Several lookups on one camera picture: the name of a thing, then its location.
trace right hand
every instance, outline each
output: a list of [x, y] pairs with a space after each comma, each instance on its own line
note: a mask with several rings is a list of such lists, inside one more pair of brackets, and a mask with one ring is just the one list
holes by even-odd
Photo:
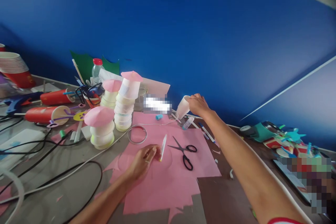
[[190, 96], [188, 102], [190, 111], [195, 115], [202, 117], [204, 113], [211, 111], [204, 97], [198, 93]]

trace red sleeve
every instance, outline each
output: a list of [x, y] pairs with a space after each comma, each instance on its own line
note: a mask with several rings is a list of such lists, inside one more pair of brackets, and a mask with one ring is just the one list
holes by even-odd
[[274, 218], [270, 220], [267, 224], [303, 224], [303, 223], [288, 218]]

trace blue marker cap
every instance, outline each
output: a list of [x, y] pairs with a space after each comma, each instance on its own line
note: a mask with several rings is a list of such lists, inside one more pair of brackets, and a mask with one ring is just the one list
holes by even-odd
[[160, 120], [161, 118], [163, 118], [163, 115], [157, 115], [155, 116], [156, 120]]

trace table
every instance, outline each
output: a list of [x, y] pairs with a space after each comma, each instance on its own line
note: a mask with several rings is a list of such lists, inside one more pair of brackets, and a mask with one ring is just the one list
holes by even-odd
[[[36, 78], [37, 85], [41, 85], [43, 81]], [[65, 86], [60, 83], [53, 83], [60, 89]], [[30, 107], [27, 106], [23, 112], [27, 111]], [[5, 115], [7, 107], [0, 107], [0, 115]], [[209, 127], [201, 119], [195, 119], [195, 122], [201, 121], [207, 130], [210, 132]], [[1, 124], [0, 129], [10, 125], [12, 121]], [[53, 134], [57, 134], [59, 130], [67, 128], [71, 123], [66, 123], [53, 130]], [[40, 127], [33, 125], [30, 122], [23, 121], [14, 126], [10, 130], [3, 132], [1, 140], [8, 140], [25, 128], [41, 130]], [[118, 138], [121, 133], [117, 130], [114, 131], [115, 136]], [[205, 140], [211, 150], [220, 151], [219, 148], [210, 140]], [[256, 153], [264, 160], [264, 162], [271, 168], [276, 176], [285, 184], [285, 186], [292, 193], [294, 199], [299, 203], [300, 207], [306, 212], [314, 223], [329, 223], [324, 216], [309, 213], [310, 208], [304, 206], [301, 200], [296, 195], [295, 191], [287, 184], [285, 178], [278, 172], [271, 162], [272, 152], [267, 149], [263, 144], [246, 140], [247, 143], [256, 151]], [[112, 148], [107, 150], [101, 156], [98, 156], [95, 161], [99, 162], [103, 169], [121, 152], [124, 151], [128, 145], [127, 137], [124, 136]], [[21, 163], [16, 166], [12, 171], [15, 174], [20, 174], [22, 171], [33, 165], [40, 157], [42, 157], [53, 145], [47, 144], [46, 147], [37, 153], [35, 156], [30, 157], [27, 162]], [[21, 177], [24, 183], [25, 190], [35, 189], [45, 181], [55, 177], [59, 173], [69, 169], [70, 167], [86, 161], [92, 156], [99, 153], [93, 145], [89, 142], [81, 142], [78, 145], [71, 147], [57, 147], [47, 158], [45, 158], [37, 167], [32, 171]], [[186, 206], [183, 209], [183, 214], [176, 215], [171, 224], [177, 223], [199, 223], [199, 224], [216, 224], [216, 223], [258, 223], [252, 215], [251, 206], [247, 200], [245, 193], [235, 177], [230, 179], [229, 172], [230, 165], [222, 154], [212, 152], [214, 159], [218, 160], [218, 168], [222, 177], [199, 178], [199, 187], [201, 194], [193, 196], [193, 206]], [[103, 173], [102, 182], [96, 192], [99, 193], [105, 190], [110, 184], [109, 180], [112, 176], [112, 170]], [[70, 178], [45, 189], [41, 192], [33, 194], [25, 199], [19, 215], [16, 216], [13, 223], [63, 223], [75, 214], [90, 198], [100, 178], [100, 171], [95, 164], [87, 164], [81, 168], [76, 174]], [[0, 181], [0, 186], [4, 186], [9, 182], [8, 178]], [[15, 195], [16, 189], [12, 187], [12, 194]], [[11, 204], [6, 212], [0, 217], [0, 223], [4, 223], [15, 204]], [[120, 204], [114, 214], [112, 215], [109, 223], [167, 223], [169, 216], [169, 209], [144, 212], [136, 215], [123, 215], [123, 204]]]

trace green paper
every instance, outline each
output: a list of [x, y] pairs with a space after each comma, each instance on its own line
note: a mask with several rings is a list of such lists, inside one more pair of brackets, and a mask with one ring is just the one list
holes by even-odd
[[103, 61], [103, 67], [105, 68], [106, 71], [119, 75], [120, 72], [119, 61], [117, 63], [111, 63], [107, 59], [105, 59], [104, 55], [101, 60]]
[[[76, 54], [73, 51], [70, 52], [72, 58], [76, 61], [78, 70], [82, 75], [83, 81], [90, 81], [90, 77], [92, 77], [93, 58], [89, 54]], [[102, 61], [105, 70], [119, 75], [119, 61], [117, 63], [111, 63], [107, 59], [105, 59], [104, 56], [102, 58]]]

